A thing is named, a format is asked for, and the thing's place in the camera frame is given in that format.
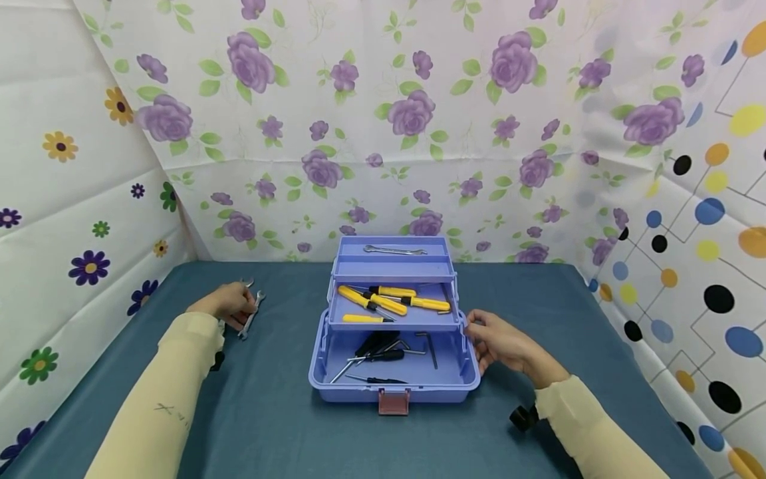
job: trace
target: yellow dot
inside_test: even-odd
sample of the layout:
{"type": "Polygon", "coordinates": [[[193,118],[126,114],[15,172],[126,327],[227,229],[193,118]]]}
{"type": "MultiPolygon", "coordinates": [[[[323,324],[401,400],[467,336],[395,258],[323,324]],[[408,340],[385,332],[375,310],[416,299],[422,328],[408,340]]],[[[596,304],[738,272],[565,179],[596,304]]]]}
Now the yellow dot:
{"type": "Polygon", "coordinates": [[[766,109],[763,105],[747,105],[734,113],[728,124],[728,130],[732,135],[744,138],[758,131],[766,122],[766,109]]]}

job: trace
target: flower print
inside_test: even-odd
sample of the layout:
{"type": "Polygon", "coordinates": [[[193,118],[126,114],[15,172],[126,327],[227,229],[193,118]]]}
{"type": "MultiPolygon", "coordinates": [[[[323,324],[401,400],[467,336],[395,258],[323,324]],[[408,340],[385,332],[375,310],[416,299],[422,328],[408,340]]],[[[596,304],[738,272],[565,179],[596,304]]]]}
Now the flower print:
{"type": "Polygon", "coordinates": [[[424,80],[430,77],[430,69],[434,67],[430,55],[420,50],[412,54],[412,64],[415,66],[415,74],[424,80]]]}
{"type": "Polygon", "coordinates": [[[545,180],[553,175],[553,160],[544,149],[537,149],[522,160],[519,179],[524,186],[541,188],[545,180]]]}
{"type": "Polygon", "coordinates": [[[645,146],[659,145],[676,132],[684,119],[678,97],[666,98],[657,105],[641,105],[624,118],[627,128],[623,138],[645,146]]]}
{"type": "Polygon", "coordinates": [[[303,171],[306,172],[309,181],[317,186],[335,188],[338,185],[338,180],[343,178],[338,163],[328,160],[327,154],[321,149],[311,150],[301,161],[303,162],[303,171]]]}
{"type": "Polygon", "coordinates": [[[71,263],[74,268],[69,270],[69,277],[77,279],[75,281],[77,286],[83,286],[85,283],[95,286],[99,278],[108,275],[109,271],[106,269],[112,261],[106,259],[106,253],[103,251],[93,253],[88,250],[83,253],[83,257],[72,258],[71,263]]]}
{"type": "Polygon", "coordinates": [[[333,86],[335,86],[337,91],[353,91],[356,87],[354,82],[359,78],[359,70],[348,61],[341,60],[332,67],[330,77],[335,80],[333,86]]]}
{"type": "Polygon", "coordinates": [[[394,135],[413,136],[423,133],[434,117],[436,104],[426,92],[415,90],[406,100],[399,100],[388,110],[388,122],[394,135]]]}
{"type": "Polygon", "coordinates": [[[80,150],[74,144],[74,138],[65,136],[62,132],[45,133],[43,148],[48,152],[48,158],[57,159],[66,163],[68,159],[74,159],[74,153],[80,150]]]}
{"type": "Polygon", "coordinates": [[[697,78],[703,73],[705,73],[705,60],[702,58],[702,55],[689,55],[683,61],[681,81],[686,85],[686,88],[689,88],[697,83],[697,78]]]}
{"type": "Polygon", "coordinates": [[[497,41],[492,52],[489,72],[495,84],[514,94],[523,84],[529,84],[537,74],[537,57],[529,51],[532,37],[526,31],[505,35],[497,41]]]}
{"type": "Polygon", "coordinates": [[[266,86],[276,80],[277,72],[271,59],[261,53],[255,38],[246,31],[241,31],[230,36],[227,42],[229,48],[226,53],[234,76],[245,87],[259,94],[266,91],[266,86]]]}
{"type": "Polygon", "coordinates": [[[315,121],[309,127],[309,131],[311,132],[311,139],[314,141],[320,141],[321,139],[324,139],[329,130],[330,125],[328,125],[327,122],[321,120],[315,121]]]}
{"type": "Polygon", "coordinates": [[[133,291],[133,294],[130,295],[130,300],[133,302],[133,304],[130,305],[128,308],[128,316],[132,316],[139,312],[141,307],[146,303],[146,301],[149,300],[149,297],[152,296],[152,294],[157,289],[157,285],[159,282],[157,280],[149,281],[146,280],[141,285],[140,290],[133,291]]]}

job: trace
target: orange dot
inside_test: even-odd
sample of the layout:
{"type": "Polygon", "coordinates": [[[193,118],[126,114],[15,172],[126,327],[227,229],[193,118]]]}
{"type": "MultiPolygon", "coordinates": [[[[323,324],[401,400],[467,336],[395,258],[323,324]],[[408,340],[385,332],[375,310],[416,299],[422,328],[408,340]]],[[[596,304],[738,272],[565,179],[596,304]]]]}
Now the orange dot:
{"type": "Polygon", "coordinates": [[[705,152],[705,161],[710,166],[718,166],[728,158],[728,145],[726,143],[716,143],[705,152]]]}

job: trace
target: beige sleeve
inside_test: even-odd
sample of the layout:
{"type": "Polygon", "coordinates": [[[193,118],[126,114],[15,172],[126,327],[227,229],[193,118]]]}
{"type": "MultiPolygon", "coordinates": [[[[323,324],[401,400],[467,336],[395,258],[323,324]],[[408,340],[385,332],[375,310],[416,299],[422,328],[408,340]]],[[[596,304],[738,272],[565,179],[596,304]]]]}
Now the beige sleeve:
{"type": "Polygon", "coordinates": [[[548,419],[584,479],[667,478],[577,376],[554,382],[536,394],[540,419],[548,419]]]}
{"type": "Polygon", "coordinates": [[[184,313],[175,318],[117,412],[85,478],[175,478],[202,380],[223,345],[213,316],[184,313]]]}

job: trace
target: purple rose print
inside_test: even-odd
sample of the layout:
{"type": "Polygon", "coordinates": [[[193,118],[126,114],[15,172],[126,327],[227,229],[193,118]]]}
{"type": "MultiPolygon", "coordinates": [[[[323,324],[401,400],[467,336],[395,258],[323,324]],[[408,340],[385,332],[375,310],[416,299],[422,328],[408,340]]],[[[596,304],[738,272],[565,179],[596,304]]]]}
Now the purple rose print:
{"type": "Polygon", "coordinates": [[[252,217],[240,212],[232,212],[223,226],[224,236],[234,238],[237,242],[249,241],[255,238],[255,224],[252,217]]]}
{"type": "Polygon", "coordinates": [[[705,60],[702,58],[702,55],[689,55],[683,61],[681,81],[686,85],[686,88],[689,88],[697,83],[697,78],[703,73],[705,73],[705,60]]]}
{"type": "Polygon", "coordinates": [[[657,105],[641,105],[623,120],[627,126],[623,138],[640,145],[659,145],[676,132],[684,119],[678,97],[666,98],[657,105]]]}
{"type": "Polygon", "coordinates": [[[414,196],[415,199],[417,199],[418,203],[422,203],[423,205],[427,205],[428,203],[430,203],[430,193],[424,189],[418,189],[412,195],[414,196]]]}
{"type": "Polygon", "coordinates": [[[580,88],[595,88],[612,73],[612,66],[603,58],[596,58],[580,70],[580,88]]]}
{"type": "Polygon", "coordinates": [[[335,188],[338,180],[343,178],[338,163],[331,162],[327,155],[321,149],[313,149],[308,155],[304,156],[303,171],[309,177],[311,183],[324,188],[335,188]]]}
{"type": "Polygon", "coordinates": [[[410,235],[436,236],[441,231],[441,214],[432,212],[430,209],[422,212],[420,217],[410,223],[410,235]]]}
{"type": "Polygon", "coordinates": [[[165,74],[168,68],[161,61],[148,54],[139,55],[136,57],[136,61],[146,74],[149,75],[149,78],[161,84],[168,83],[168,75],[165,74]]]}
{"type": "Polygon", "coordinates": [[[255,38],[246,31],[241,31],[230,36],[227,42],[229,48],[226,53],[234,76],[245,87],[259,94],[266,91],[266,86],[274,83],[277,74],[271,59],[260,52],[255,38]]]}
{"type": "Polygon", "coordinates": [[[320,141],[321,139],[324,139],[329,130],[330,125],[321,120],[315,121],[309,127],[309,131],[311,132],[311,139],[314,141],[320,141]]]}
{"type": "Polygon", "coordinates": [[[553,160],[544,149],[537,149],[522,160],[520,181],[529,188],[540,188],[553,175],[553,160]]]}
{"type": "Polygon", "coordinates": [[[540,136],[540,139],[546,141],[547,139],[553,138],[553,134],[556,133],[559,125],[561,125],[561,122],[558,121],[558,118],[548,122],[548,124],[542,128],[542,136],[540,136]]]}
{"type": "Polygon", "coordinates": [[[394,135],[419,135],[434,117],[435,109],[436,104],[426,92],[415,90],[406,100],[399,100],[391,105],[388,122],[394,126],[394,135]]]}
{"type": "Polygon", "coordinates": [[[412,54],[412,64],[415,66],[415,74],[424,80],[430,77],[430,69],[434,67],[430,55],[420,50],[412,54]]]}
{"type": "Polygon", "coordinates": [[[532,82],[537,74],[537,57],[529,51],[531,47],[532,37],[525,31],[517,31],[497,41],[489,72],[498,87],[513,94],[523,84],[532,82]]]}
{"type": "Polygon", "coordinates": [[[154,97],[154,104],[136,112],[136,122],[149,131],[156,141],[181,141],[192,130],[192,109],[162,94],[154,97]]]}
{"type": "Polygon", "coordinates": [[[333,86],[335,86],[337,91],[353,91],[356,87],[354,82],[359,78],[359,70],[348,61],[341,60],[332,67],[330,77],[335,80],[333,86]]]}

